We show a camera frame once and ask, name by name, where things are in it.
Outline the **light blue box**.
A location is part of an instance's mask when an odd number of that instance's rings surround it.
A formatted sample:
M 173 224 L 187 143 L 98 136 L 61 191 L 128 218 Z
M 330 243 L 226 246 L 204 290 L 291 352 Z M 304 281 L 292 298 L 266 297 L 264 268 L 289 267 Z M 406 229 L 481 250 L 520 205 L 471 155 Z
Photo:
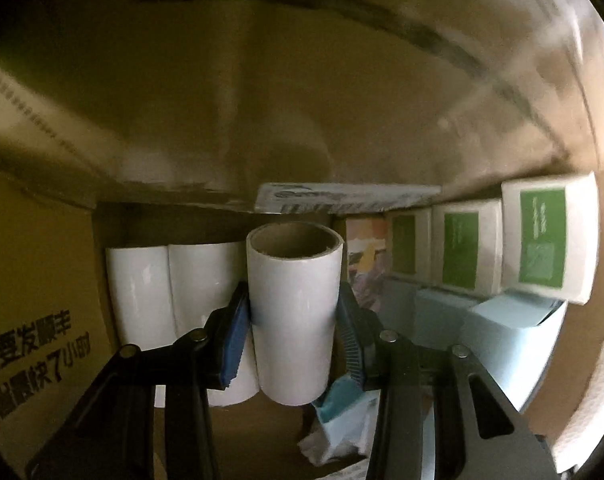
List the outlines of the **light blue box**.
M 544 379 L 566 311 L 565 301 L 525 292 L 477 301 L 424 288 L 415 296 L 410 339 L 435 350 L 470 349 L 523 411 Z

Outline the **brown cardboard box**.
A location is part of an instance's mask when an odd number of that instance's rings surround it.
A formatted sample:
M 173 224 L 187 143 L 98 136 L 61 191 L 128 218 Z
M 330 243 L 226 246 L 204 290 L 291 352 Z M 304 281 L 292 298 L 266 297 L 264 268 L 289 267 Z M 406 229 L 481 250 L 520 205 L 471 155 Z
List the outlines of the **brown cardboard box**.
M 604 0 L 0 0 L 0 479 L 116 343 L 108 244 L 244 237 L 267 183 L 594 174 L 600 257 L 526 408 L 604 455 Z

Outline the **green white carton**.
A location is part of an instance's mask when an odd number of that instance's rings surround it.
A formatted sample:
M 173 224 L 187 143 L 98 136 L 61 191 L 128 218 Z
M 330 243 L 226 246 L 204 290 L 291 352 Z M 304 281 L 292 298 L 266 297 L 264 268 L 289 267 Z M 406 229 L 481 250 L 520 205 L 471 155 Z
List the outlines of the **green white carton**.
M 586 304 L 599 255 L 596 176 L 520 179 L 501 185 L 501 286 Z
M 432 280 L 471 296 L 495 296 L 501 287 L 502 203 L 470 200 L 432 208 Z
M 398 278 L 432 281 L 432 211 L 430 208 L 394 212 L 389 218 L 390 272 Z

